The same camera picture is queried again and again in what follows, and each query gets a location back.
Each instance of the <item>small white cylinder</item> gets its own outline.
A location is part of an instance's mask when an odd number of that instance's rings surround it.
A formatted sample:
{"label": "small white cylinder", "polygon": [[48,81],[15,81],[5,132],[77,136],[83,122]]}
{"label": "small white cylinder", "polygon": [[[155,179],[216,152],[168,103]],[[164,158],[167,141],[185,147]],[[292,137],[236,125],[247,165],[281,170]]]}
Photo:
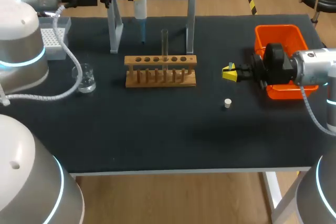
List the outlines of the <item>small white cylinder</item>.
{"label": "small white cylinder", "polygon": [[229,99],[229,98],[225,99],[224,100],[224,106],[225,106],[225,108],[227,108],[227,109],[230,108],[231,103],[232,103],[231,99]]}

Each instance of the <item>glowing blue ring light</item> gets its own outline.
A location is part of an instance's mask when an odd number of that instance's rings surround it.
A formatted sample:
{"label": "glowing blue ring light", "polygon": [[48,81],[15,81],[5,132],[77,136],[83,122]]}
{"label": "glowing blue ring light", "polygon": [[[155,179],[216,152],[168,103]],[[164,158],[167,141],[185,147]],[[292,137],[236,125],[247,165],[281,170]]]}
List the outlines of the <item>glowing blue ring light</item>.
{"label": "glowing blue ring light", "polygon": [[320,185],[320,179],[319,179],[319,167],[320,167],[320,162],[321,162],[322,156],[319,159],[319,162],[317,163],[317,167],[316,167],[316,184],[317,184],[317,189],[320,193],[321,199],[323,201],[323,203],[325,204],[325,206],[327,207],[327,209],[329,210],[329,212],[334,216],[334,218],[336,219],[336,213],[334,212],[334,210],[331,208],[331,206],[329,205],[329,203],[327,202],[326,197],[324,196],[323,192],[322,192],[322,188]]}
{"label": "glowing blue ring light", "polygon": [[59,171],[61,173],[61,189],[59,190],[59,195],[58,198],[56,200],[56,203],[54,205],[54,208],[52,209],[52,211],[50,212],[48,218],[45,220],[45,222],[43,222],[43,224],[48,224],[50,222],[50,220],[52,219],[52,217],[54,216],[60,202],[62,199],[62,195],[63,195],[63,190],[64,190],[64,173],[63,173],[63,169],[61,164],[58,162],[58,160],[54,157],[54,159],[56,160],[58,167],[59,167]]}
{"label": "glowing blue ring light", "polygon": [[43,47],[42,52],[38,56],[36,56],[34,59],[31,59],[31,60],[25,61],[25,62],[20,62],[20,63],[9,63],[9,62],[4,62],[4,61],[0,60],[0,65],[3,65],[5,67],[11,67],[11,68],[27,66],[27,65],[35,63],[40,58],[42,58],[42,56],[45,54],[45,52],[46,52],[46,48]]}
{"label": "glowing blue ring light", "polygon": [[327,103],[331,104],[331,105],[336,105],[336,102],[330,101],[327,99]]}

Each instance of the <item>wooden test tube rack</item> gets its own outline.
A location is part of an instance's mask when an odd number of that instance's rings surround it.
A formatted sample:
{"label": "wooden test tube rack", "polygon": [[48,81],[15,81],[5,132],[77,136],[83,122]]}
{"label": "wooden test tube rack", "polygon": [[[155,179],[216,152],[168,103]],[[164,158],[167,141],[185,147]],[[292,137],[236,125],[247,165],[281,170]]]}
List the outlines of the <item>wooden test tube rack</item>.
{"label": "wooden test tube rack", "polygon": [[[125,56],[129,67],[126,88],[190,87],[196,86],[196,55]],[[185,66],[174,69],[174,65]]]}

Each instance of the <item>white cable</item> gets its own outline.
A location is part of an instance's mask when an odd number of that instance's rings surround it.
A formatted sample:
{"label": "white cable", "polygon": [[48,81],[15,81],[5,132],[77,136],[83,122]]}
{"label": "white cable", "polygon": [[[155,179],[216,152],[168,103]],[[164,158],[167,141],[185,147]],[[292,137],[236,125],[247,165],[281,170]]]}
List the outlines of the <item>white cable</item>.
{"label": "white cable", "polygon": [[306,108],[308,110],[308,113],[311,117],[311,119],[313,120],[313,122],[316,124],[316,126],[323,132],[329,134],[329,135],[332,135],[332,136],[336,136],[336,133],[335,132],[332,132],[332,131],[329,131],[327,130],[326,128],[324,128],[316,119],[316,117],[314,116],[314,113],[312,112],[311,110],[311,107],[309,105],[309,102],[308,102],[308,99],[307,99],[307,96],[306,96],[306,92],[304,91],[305,89],[303,87],[300,87],[300,90],[301,90],[301,93],[302,93],[302,97],[303,97],[303,100],[304,100],[304,103],[306,105]]}
{"label": "white cable", "polygon": [[76,83],[68,91],[64,92],[63,94],[53,95],[53,96],[42,96],[42,95],[34,95],[34,94],[10,94],[10,95],[5,95],[4,91],[1,87],[1,84],[0,84],[0,103],[2,103],[3,105],[5,105],[5,106],[9,105],[9,103],[6,102],[6,99],[7,100],[29,99],[29,100],[37,100],[37,101],[56,101],[56,100],[60,100],[60,99],[63,99],[65,97],[71,95],[72,93],[74,93],[77,90],[77,88],[80,85],[80,83],[82,81],[82,78],[83,78],[82,68],[80,66],[80,63],[76,59],[75,55],[64,44],[63,40],[61,39],[61,37],[58,33],[58,29],[57,29],[58,18],[60,17],[60,15],[61,15],[61,13],[64,9],[65,9],[65,7],[64,7],[64,5],[62,5],[55,12],[55,16],[54,16],[53,21],[52,21],[52,24],[53,24],[52,28],[53,28],[54,34],[55,34],[59,44],[62,46],[63,50],[69,55],[69,57],[74,62],[75,66],[77,68],[78,75],[77,75]]}

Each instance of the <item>glass beaker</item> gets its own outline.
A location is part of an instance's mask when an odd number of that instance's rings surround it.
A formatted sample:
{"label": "glass beaker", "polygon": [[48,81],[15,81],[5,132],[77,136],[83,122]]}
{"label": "glass beaker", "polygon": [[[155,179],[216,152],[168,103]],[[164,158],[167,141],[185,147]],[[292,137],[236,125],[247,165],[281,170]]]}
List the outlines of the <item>glass beaker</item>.
{"label": "glass beaker", "polygon": [[[93,76],[93,68],[89,64],[81,64],[80,65],[83,71],[83,79],[78,87],[78,91],[81,93],[90,93],[96,89],[96,82],[94,81]],[[74,67],[72,69],[72,77],[77,79],[78,71],[77,68]]]}

